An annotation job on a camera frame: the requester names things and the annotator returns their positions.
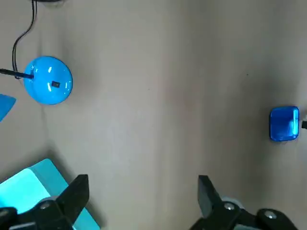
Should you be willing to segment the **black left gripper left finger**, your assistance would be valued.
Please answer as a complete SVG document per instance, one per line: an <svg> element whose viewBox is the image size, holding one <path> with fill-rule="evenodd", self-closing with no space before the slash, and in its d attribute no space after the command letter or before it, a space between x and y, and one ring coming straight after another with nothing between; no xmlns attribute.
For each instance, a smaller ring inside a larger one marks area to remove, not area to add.
<svg viewBox="0 0 307 230"><path fill-rule="evenodd" d="M54 200L37 203L18 214L14 207L0 209L2 230L71 230L89 201L88 175L79 174Z"/></svg>

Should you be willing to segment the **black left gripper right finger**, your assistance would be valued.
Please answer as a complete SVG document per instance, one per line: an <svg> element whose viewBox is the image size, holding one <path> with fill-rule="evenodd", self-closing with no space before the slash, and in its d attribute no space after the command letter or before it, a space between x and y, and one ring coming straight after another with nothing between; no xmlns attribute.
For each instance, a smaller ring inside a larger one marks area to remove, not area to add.
<svg viewBox="0 0 307 230"><path fill-rule="evenodd" d="M281 211L262 208L251 214L240 202L221 198L207 175L198 177L198 203L202 217L191 230L296 230Z"/></svg>

